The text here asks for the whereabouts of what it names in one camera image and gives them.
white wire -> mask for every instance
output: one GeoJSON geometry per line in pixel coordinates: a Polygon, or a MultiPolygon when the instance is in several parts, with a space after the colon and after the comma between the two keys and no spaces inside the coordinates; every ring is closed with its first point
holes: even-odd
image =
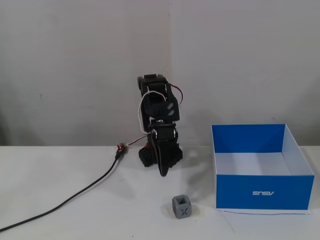
{"type": "Polygon", "coordinates": [[[141,132],[142,132],[144,135],[148,135],[148,134],[150,134],[150,132],[144,131],[144,129],[142,128],[141,119],[140,119],[140,109],[141,109],[141,104],[142,104],[145,96],[147,96],[148,94],[151,94],[151,93],[159,94],[159,95],[161,95],[161,96],[163,97],[163,99],[164,99],[165,101],[167,101],[165,95],[163,95],[162,93],[157,92],[157,91],[153,91],[153,90],[152,90],[152,91],[147,91],[145,94],[143,94],[143,96],[142,96],[142,98],[141,98],[141,101],[140,101],[140,103],[139,103],[138,118],[139,118],[139,123],[140,123],[141,132]]]}

cardboard box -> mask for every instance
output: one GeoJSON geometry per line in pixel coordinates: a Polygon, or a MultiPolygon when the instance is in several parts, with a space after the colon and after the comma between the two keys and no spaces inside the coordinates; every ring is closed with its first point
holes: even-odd
{"type": "Polygon", "coordinates": [[[212,125],[216,207],[308,209],[314,174],[285,124],[212,125]]]}

white table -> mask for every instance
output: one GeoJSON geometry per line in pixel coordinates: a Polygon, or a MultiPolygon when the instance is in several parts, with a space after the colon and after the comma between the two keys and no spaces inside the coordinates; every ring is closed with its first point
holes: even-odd
{"type": "MultiPolygon", "coordinates": [[[[306,215],[248,215],[215,209],[211,147],[184,147],[161,177],[133,147],[98,186],[1,240],[319,239],[320,146],[301,147],[315,180],[306,215]],[[171,199],[186,194],[192,216],[176,219],[171,199]]],[[[102,176],[116,147],[0,147],[0,228],[41,214],[102,176]]]]}

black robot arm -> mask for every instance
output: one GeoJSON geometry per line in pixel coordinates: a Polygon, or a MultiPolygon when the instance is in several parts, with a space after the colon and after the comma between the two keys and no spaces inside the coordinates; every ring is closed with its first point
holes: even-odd
{"type": "Polygon", "coordinates": [[[139,157],[145,167],[158,164],[161,176],[165,177],[169,168],[183,157],[177,143],[178,101],[172,93],[172,85],[160,74],[138,77],[138,86],[143,97],[141,115],[148,142],[139,151],[139,157]]]}

gray cube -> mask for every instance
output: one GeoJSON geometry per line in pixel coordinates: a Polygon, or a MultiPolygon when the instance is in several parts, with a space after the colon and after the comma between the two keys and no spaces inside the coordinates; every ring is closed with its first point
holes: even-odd
{"type": "Polygon", "coordinates": [[[187,195],[179,195],[172,198],[172,208],[177,219],[191,216],[191,202],[187,195]]]}

